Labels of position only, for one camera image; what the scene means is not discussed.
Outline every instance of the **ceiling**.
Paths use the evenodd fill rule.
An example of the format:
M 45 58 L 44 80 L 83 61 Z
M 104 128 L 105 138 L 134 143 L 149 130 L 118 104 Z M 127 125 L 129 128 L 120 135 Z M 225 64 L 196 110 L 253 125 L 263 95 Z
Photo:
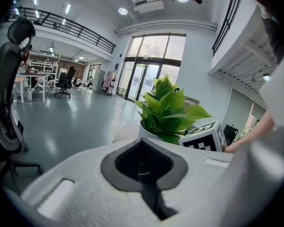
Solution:
M 34 52 L 50 53 L 49 47 L 52 47 L 54 54 L 61 55 L 72 60 L 79 59 L 80 56 L 84 56 L 84 58 L 80 60 L 82 62 L 99 61 L 103 59 L 76 46 L 43 37 L 34 37 L 32 40 L 32 45 Z
M 246 44 L 219 70 L 258 92 L 265 83 L 264 73 L 272 74 L 276 57 L 263 23 Z
M 103 19 L 112 24 L 115 29 L 123 28 L 133 24 L 133 20 L 129 14 L 120 15 L 118 9 L 120 7 L 127 8 L 130 11 L 134 4 L 131 0 L 67 0 L 71 4 L 77 4 L 89 8 L 93 12 L 100 15 Z M 186 3 L 177 0 L 163 0 L 164 9 L 153 12 L 140 14 L 133 12 L 137 22 L 146 22 L 161 19 L 192 19 L 204 22 L 210 22 L 212 16 L 213 2 L 212 0 L 203 0 L 201 5 L 189 0 Z

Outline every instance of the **black metal railing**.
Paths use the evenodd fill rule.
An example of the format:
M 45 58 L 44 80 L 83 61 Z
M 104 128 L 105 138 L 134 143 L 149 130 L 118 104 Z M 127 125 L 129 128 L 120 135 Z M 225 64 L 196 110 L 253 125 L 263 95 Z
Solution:
M 4 18 L 4 22 L 13 22 L 19 16 L 23 16 L 33 22 L 34 25 L 44 26 L 68 33 L 72 36 L 87 41 L 109 53 L 113 53 L 115 44 L 111 43 L 106 38 L 96 32 L 59 15 L 30 8 L 13 8 L 10 13 Z
M 228 5 L 228 9 L 227 9 L 227 13 L 226 13 L 225 19 L 224 19 L 223 24 L 222 24 L 222 27 L 221 27 L 219 34 L 218 34 L 218 37 L 217 37 L 217 39 L 214 42 L 213 47 L 212 47 L 213 55 L 215 55 L 215 53 L 219 49 L 222 41 L 224 40 L 227 32 L 231 28 L 231 24 L 233 22 L 233 19 L 234 19 L 236 13 L 237 13 L 240 1 L 241 0 L 230 0 L 229 5 Z

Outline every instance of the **office chair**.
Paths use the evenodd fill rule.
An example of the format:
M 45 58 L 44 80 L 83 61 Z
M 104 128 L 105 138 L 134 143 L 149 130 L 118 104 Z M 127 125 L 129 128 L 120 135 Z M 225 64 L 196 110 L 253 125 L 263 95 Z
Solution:
M 61 88 L 62 92 L 55 93 L 54 96 L 56 94 L 60 94 L 59 98 L 61 98 L 62 95 L 65 94 L 69 96 L 68 97 L 69 99 L 71 98 L 71 93 L 67 92 L 67 89 L 71 88 L 71 79 L 75 75 L 75 72 L 76 72 L 75 67 L 71 66 L 67 73 L 66 78 L 61 78 L 61 77 L 59 78 L 59 82 L 56 83 L 56 87 Z
M 35 34 L 33 24 L 25 18 L 19 18 L 9 27 L 10 42 L 4 44 L 0 49 L 0 162 L 6 161 L 0 172 L 0 180 L 10 171 L 16 189 L 14 178 L 18 175 L 16 167 L 38 167 L 38 171 L 43 172 L 43 168 L 38 163 L 13 159 L 14 154 L 21 152 L 24 146 L 20 129 L 16 125 L 12 112 L 12 89 L 23 55 L 19 45 L 29 38 L 28 47 Z

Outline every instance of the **air conditioner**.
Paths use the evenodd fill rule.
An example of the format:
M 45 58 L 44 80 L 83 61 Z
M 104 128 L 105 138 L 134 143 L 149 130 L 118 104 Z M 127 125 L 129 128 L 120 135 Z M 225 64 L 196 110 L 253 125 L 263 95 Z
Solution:
M 135 5 L 135 7 L 133 7 L 133 10 L 139 11 L 140 13 L 164 9 L 162 0 L 132 0 L 132 2 Z

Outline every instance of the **white box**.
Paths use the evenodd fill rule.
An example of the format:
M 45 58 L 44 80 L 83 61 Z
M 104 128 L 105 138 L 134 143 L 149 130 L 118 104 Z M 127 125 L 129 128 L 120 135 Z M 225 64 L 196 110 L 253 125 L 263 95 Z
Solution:
M 179 139 L 181 146 L 224 152 L 226 140 L 220 123 L 216 120 L 196 127 L 190 133 Z

